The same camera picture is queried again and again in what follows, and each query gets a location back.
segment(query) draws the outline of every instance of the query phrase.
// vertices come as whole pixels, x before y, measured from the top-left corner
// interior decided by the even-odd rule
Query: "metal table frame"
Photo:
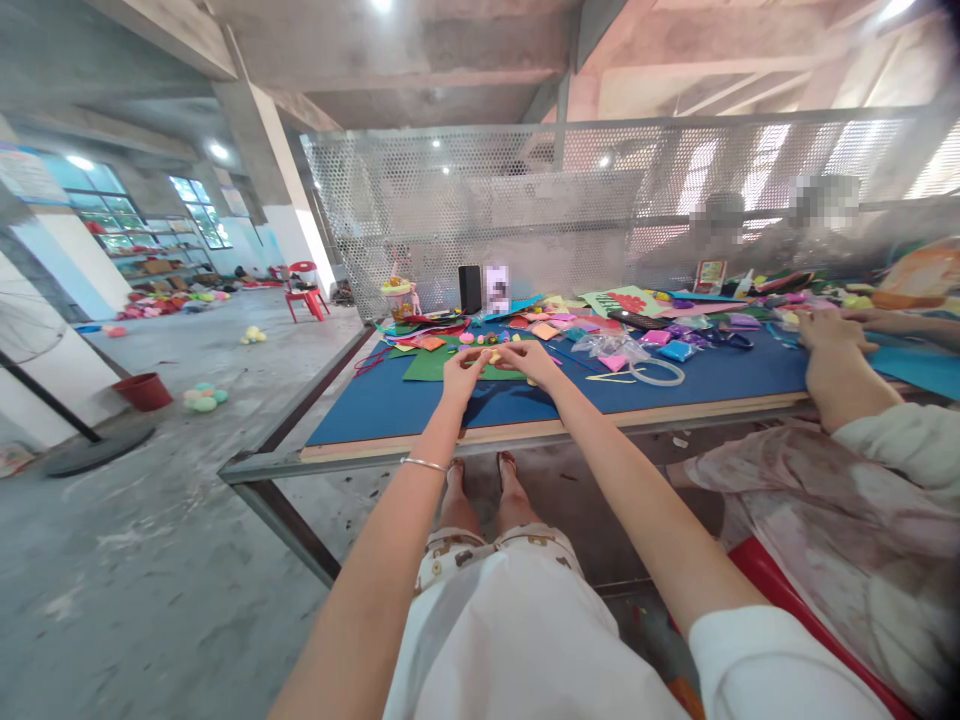
[[[256,449],[237,453],[217,473],[327,587],[333,586],[333,582],[340,572],[340,562],[330,553],[323,541],[297,512],[274,481],[280,478],[314,475],[320,472],[396,466],[399,464],[400,458],[406,453],[386,451],[375,456],[341,457],[319,462],[303,462],[298,453],[278,452],[277,448],[339,374],[343,372],[375,331],[376,328],[371,324],[354,335],[343,349],[307,383],[303,390],[280,413],[279,418],[268,426],[261,439],[255,444]],[[903,384],[898,384],[897,389],[901,391],[915,390],[915,388]],[[924,397],[917,399],[936,402],[937,396],[924,394]],[[683,420],[661,420],[621,427],[620,430],[630,437],[730,423],[772,420],[814,410],[813,402],[807,397],[771,409],[733,412]],[[460,456],[471,456],[497,450],[523,450],[566,442],[572,442],[572,439],[566,433],[553,434],[547,437],[498,439],[494,442],[476,442],[462,445],[458,447],[457,453]],[[595,589],[601,595],[622,596],[629,594],[638,583],[644,581],[641,579],[611,583]]]

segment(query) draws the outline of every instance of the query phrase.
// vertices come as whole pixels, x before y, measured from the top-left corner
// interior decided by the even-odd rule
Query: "fan stand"
[[[86,447],[66,448],[51,454],[43,464],[43,472],[48,477],[69,477],[106,465],[145,443],[156,430],[155,426],[150,425],[120,430],[111,437],[102,437],[74,415],[70,408],[51,395],[43,385],[24,372],[19,365],[13,363],[2,350],[0,350],[0,367],[7,370],[47,407],[90,441],[90,445]]]

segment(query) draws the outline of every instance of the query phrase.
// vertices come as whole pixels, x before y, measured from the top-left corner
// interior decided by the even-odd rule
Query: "red plastic stool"
[[[317,302],[317,298],[320,298],[321,302],[323,301],[323,296],[320,294],[320,288],[301,293],[284,293],[284,298],[287,300],[287,308],[290,310],[290,315],[293,317],[293,322],[297,322],[297,315],[293,312],[294,300],[303,300],[307,304],[307,309],[310,311],[310,314],[317,318],[317,320],[320,322],[323,322],[323,313],[320,312],[320,303]]]
[[[864,684],[876,693],[880,702],[896,720],[916,720],[917,715],[898,698],[890,688],[884,685],[873,673],[865,668],[840,642],[830,634],[826,626],[803,602],[793,589],[770,553],[755,537],[748,538],[730,551],[730,559],[746,575],[747,580],[763,593],[772,605],[786,610],[799,620],[821,645],[837,656],[837,659],[854,672]]]
[[[291,265],[288,269],[291,273],[316,272],[317,264],[315,262],[310,262],[309,260],[304,260],[302,262],[293,263],[293,265]],[[287,288],[290,290],[293,290],[292,283],[290,280],[287,280]],[[327,307],[327,301],[323,299],[323,293],[320,292],[319,287],[317,288],[317,292],[319,293],[320,302],[323,303],[323,309],[326,310],[327,315],[329,315],[330,308]]]

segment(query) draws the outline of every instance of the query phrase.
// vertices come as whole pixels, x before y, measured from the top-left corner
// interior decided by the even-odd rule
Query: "phone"
[[[460,309],[464,315],[473,315],[483,308],[479,265],[461,265],[457,268],[460,274]]]
[[[635,327],[638,330],[663,330],[670,324],[664,320],[657,320],[657,318],[648,318],[646,315],[627,312],[623,308],[610,310],[607,312],[607,317],[611,320],[622,322],[624,325]]]

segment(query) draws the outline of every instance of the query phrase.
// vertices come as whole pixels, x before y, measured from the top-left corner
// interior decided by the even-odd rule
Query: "plastic bucket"
[[[140,412],[158,410],[173,402],[157,373],[134,375],[114,383],[112,387]]]

